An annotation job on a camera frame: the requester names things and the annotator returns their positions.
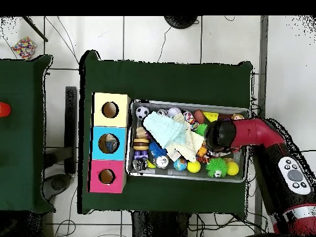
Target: red object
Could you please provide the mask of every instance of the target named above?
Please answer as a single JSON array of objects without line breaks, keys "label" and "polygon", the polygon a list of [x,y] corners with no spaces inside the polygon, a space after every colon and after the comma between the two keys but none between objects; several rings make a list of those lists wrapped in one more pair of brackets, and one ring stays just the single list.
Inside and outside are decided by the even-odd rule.
[{"label": "red object", "polygon": [[0,117],[7,117],[11,113],[10,105],[0,102]]},{"label": "red object", "polygon": [[236,136],[231,144],[232,148],[240,148],[245,144],[263,144],[265,148],[274,144],[285,144],[283,137],[259,118],[236,120],[233,123]]}]

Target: soccer ball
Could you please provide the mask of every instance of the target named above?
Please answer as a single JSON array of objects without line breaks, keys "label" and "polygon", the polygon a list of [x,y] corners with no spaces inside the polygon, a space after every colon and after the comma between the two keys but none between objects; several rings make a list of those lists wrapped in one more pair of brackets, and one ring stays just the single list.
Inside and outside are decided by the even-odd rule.
[{"label": "soccer ball", "polygon": [[135,114],[138,119],[142,120],[149,114],[149,109],[144,106],[139,106],[136,108]]}]

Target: tennis ball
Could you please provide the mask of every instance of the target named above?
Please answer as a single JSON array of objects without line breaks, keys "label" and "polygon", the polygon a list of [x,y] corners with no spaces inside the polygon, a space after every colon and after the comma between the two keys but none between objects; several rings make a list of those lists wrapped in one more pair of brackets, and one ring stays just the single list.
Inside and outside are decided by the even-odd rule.
[{"label": "tennis ball", "polygon": [[201,164],[199,161],[188,162],[188,171],[191,173],[197,173],[201,169]]},{"label": "tennis ball", "polygon": [[236,175],[239,172],[238,164],[235,162],[227,162],[227,174]]}]

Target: table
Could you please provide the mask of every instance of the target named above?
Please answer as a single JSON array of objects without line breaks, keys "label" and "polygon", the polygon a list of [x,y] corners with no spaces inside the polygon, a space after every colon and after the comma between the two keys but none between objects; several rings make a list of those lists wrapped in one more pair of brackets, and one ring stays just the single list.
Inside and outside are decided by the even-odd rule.
[{"label": "table", "polygon": [[131,99],[249,108],[250,62],[239,65],[157,64],[99,60],[87,51],[80,61],[78,211],[154,210],[223,212],[244,217],[245,184],[127,177],[122,194],[88,193],[92,92]]}]

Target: tile floor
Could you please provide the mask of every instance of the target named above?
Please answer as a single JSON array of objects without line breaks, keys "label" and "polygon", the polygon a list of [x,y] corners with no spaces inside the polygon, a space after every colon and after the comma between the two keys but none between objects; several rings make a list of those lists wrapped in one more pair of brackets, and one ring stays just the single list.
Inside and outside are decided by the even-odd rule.
[{"label": "tile floor", "polygon": [[[166,41],[159,62],[195,63],[214,62],[238,64],[249,60],[254,66],[254,73],[259,72],[260,16],[236,16],[233,21],[224,16],[198,17],[199,23],[185,30],[172,28],[166,34]],[[77,60],[86,50],[95,49],[101,59],[157,62],[160,56],[164,33],[169,29],[163,17],[31,17],[34,24],[44,32],[48,43],[32,30],[22,19],[15,17],[5,19],[1,36],[10,46],[20,38],[29,36],[37,45],[34,57],[40,54],[53,55],[53,64],[46,77],[46,110],[47,110],[47,150],[64,145],[64,98],[65,87],[79,88]],[[15,59],[4,38],[0,38],[0,58]],[[257,90],[258,79],[254,76],[254,87]],[[62,162],[46,170],[46,176],[63,173]],[[254,178],[254,169],[249,169],[248,180]],[[131,217],[127,211],[94,211],[91,214],[77,214],[77,176],[69,189],[56,196],[52,203],[56,213],[46,217],[47,237],[54,237],[59,224],[69,219],[76,224],[60,226],[57,235],[72,232],[69,237],[131,237]],[[249,194],[255,190],[255,181],[251,183]],[[254,197],[249,197],[248,211],[254,213]],[[216,228],[213,214],[201,214],[208,228]],[[224,224],[230,215],[217,214],[217,222]],[[248,220],[254,221],[249,214]],[[193,215],[190,228],[201,227],[201,222]],[[242,223],[234,223],[215,231],[205,231],[204,237],[243,237],[253,234],[252,228]],[[189,237],[199,237],[199,233],[188,231]]]}]

